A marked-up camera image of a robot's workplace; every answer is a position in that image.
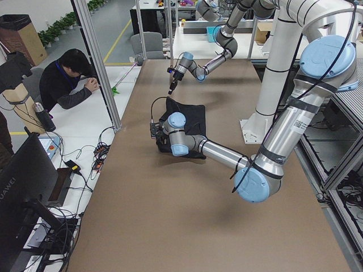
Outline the green handled grabber stick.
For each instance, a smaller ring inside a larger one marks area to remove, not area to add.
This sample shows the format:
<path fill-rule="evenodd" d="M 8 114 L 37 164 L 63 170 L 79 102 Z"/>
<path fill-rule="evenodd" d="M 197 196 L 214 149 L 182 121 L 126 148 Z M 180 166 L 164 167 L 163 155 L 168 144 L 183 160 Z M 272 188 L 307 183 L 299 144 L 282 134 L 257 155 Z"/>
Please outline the green handled grabber stick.
<path fill-rule="evenodd" d="M 141 65 L 142 63 L 134 61 L 126 65 L 108 67 L 107 71 L 111 73 L 109 79 L 113 96 L 121 94 L 122 84 L 135 83 L 137 81 Z"/>

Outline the black water bottle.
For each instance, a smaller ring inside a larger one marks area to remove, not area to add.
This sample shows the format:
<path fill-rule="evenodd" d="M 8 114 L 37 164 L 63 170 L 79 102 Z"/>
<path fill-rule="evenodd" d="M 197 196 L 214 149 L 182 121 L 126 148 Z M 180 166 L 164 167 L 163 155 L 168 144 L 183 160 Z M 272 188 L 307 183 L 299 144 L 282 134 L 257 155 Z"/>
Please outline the black water bottle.
<path fill-rule="evenodd" d="M 44 130 L 47 132 L 55 131 L 56 126 L 53 123 L 49 113 L 43 108 L 42 104 L 40 102 L 35 102 L 33 108 Z"/>

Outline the black power strip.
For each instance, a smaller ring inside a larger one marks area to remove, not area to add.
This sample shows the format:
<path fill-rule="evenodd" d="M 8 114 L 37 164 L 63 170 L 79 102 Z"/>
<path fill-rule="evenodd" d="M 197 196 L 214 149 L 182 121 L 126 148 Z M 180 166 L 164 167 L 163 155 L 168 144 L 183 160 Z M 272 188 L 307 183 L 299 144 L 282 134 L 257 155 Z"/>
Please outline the black power strip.
<path fill-rule="evenodd" d="M 111 145 L 104 142 L 98 143 L 94 149 L 94 162 L 92 164 L 92 170 L 99 172 L 102 169 L 104 161 L 108 155 Z"/>

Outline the seated operator in black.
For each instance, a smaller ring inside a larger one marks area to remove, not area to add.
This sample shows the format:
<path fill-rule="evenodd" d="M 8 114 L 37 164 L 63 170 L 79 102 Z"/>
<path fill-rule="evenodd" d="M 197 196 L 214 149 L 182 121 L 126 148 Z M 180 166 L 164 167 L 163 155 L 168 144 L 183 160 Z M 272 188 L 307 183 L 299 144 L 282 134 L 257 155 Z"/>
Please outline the seated operator in black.
<path fill-rule="evenodd" d="M 69 49 L 51 62 L 39 82 L 41 102 L 48 112 L 57 104 L 63 109 L 73 108 L 98 88 L 92 66 L 79 49 Z"/>

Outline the grey office chair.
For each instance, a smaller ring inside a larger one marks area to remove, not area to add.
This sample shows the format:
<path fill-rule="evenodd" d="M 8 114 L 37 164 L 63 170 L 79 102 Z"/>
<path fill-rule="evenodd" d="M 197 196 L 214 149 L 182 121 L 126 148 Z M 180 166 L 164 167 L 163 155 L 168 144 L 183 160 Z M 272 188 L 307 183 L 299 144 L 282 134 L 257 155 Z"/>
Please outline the grey office chair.
<path fill-rule="evenodd" d="M 159 32 L 144 32 L 144 40 L 146 46 L 146 56 L 151 60 L 165 59 L 163 54 L 162 34 Z M 134 59 L 136 61 L 143 60 L 143 51 L 141 44 L 140 34 L 133 35 L 130 42 L 134 52 Z"/>

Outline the black huawei monitor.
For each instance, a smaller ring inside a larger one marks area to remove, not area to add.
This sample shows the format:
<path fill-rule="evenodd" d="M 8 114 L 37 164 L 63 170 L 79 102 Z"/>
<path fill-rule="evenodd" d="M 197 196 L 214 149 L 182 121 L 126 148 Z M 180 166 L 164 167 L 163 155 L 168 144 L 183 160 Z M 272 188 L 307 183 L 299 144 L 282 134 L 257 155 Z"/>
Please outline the black huawei monitor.
<path fill-rule="evenodd" d="M 38 135 L 30 134 L 1 172 L 1 271 L 11 270 L 38 221 L 26 203 L 47 205 L 57 178 Z"/>

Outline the black t-shirt with logo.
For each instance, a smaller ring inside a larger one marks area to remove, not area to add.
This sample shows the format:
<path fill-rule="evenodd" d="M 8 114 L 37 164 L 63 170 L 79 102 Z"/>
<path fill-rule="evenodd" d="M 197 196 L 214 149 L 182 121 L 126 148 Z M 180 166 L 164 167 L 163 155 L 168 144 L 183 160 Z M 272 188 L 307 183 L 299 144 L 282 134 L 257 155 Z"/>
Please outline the black t-shirt with logo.
<path fill-rule="evenodd" d="M 169 115 L 174 112 L 180 112 L 185 116 L 186 123 L 184 130 L 186 135 L 203 135 L 206 136 L 205 106 L 204 105 L 187 105 L 181 104 L 172 98 L 166 99 L 166 111 L 159 118 L 159 122 L 167 121 Z M 171 144 L 168 136 L 157 136 L 156 145 L 162 153 L 171 153 Z M 206 156 L 197 151 L 190 150 L 184 158 L 206 159 Z"/>

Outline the cardboard box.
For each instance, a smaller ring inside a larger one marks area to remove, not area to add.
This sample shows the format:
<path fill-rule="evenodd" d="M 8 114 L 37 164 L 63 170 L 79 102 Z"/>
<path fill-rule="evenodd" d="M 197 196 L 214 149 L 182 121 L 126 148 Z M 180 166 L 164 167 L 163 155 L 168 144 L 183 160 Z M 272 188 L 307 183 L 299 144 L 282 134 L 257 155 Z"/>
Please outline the cardboard box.
<path fill-rule="evenodd" d="M 32 66 L 48 56 L 28 14 L 1 16 L 1 42 L 10 52 L 23 53 Z"/>

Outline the teach pendant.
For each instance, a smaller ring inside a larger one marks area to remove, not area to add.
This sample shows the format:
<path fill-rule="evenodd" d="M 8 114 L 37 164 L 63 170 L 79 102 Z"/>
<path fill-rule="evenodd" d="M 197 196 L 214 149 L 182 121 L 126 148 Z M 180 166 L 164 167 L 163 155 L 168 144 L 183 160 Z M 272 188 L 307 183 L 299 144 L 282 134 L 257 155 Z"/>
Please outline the teach pendant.
<path fill-rule="evenodd" d="M 38 136 L 38 139 L 48 157 L 52 159 L 60 146 L 60 138 L 58 136 Z"/>

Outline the white central robot column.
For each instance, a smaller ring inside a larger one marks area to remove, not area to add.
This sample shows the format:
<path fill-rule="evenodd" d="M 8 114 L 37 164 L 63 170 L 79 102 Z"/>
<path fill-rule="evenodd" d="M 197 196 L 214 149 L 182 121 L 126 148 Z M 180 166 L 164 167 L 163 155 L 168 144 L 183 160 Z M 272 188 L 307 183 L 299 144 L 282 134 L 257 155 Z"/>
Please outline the white central robot column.
<path fill-rule="evenodd" d="M 319 29 L 333 23 L 331 34 L 348 32 L 353 5 L 347 1 L 258 1 L 259 7 L 276 9 L 275 30 L 255 112 L 242 120 L 246 144 L 260 144 L 273 122 L 301 35 L 309 42 L 322 36 Z"/>

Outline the aluminium frame post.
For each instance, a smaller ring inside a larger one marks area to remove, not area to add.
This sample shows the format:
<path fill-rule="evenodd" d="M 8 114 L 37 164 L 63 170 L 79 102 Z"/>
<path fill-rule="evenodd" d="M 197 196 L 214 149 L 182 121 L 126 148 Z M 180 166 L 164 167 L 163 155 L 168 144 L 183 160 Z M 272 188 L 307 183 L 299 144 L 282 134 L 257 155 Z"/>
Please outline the aluminium frame post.
<path fill-rule="evenodd" d="M 109 83 L 108 75 L 102 60 L 99 44 L 96 38 L 96 33 L 91 21 L 91 15 L 88 10 L 86 1 L 71 0 L 71 5 L 76 16 L 77 23 L 79 25 L 83 41 L 86 46 L 87 54 L 90 58 L 90 62 L 96 71 L 97 79 L 100 83 L 100 90 L 103 96 L 103 100 L 111 119 L 111 124 L 114 127 L 114 131 L 118 132 L 122 128 L 121 119 L 116 106 L 116 102 L 113 97 L 111 85 Z"/>

